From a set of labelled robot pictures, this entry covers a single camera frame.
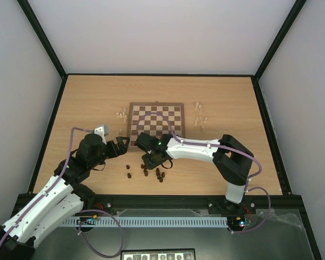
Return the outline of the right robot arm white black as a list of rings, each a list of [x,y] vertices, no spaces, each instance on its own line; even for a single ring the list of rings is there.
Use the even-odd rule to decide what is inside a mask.
[[[200,160],[215,165],[227,181],[226,208],[237,212],[244,206],[244,193],[254,155],[231,135],[221,139],[194,140],[173,134],[160,138],[140,133],[135,146],[145,152],[142,160],[148,169],[173,159]]]

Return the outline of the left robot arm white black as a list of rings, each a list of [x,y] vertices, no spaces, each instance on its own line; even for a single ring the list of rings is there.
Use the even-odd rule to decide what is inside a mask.
[[[0,259],[31,259],[47,235],[64,220],[83,210],[92,212],[95,193],[82,182],[107,159],[124,155],[129,138],[106,141],[97,130],[88,131],[77,149],[68,148],[44,188],[20,211],[0,225]]]

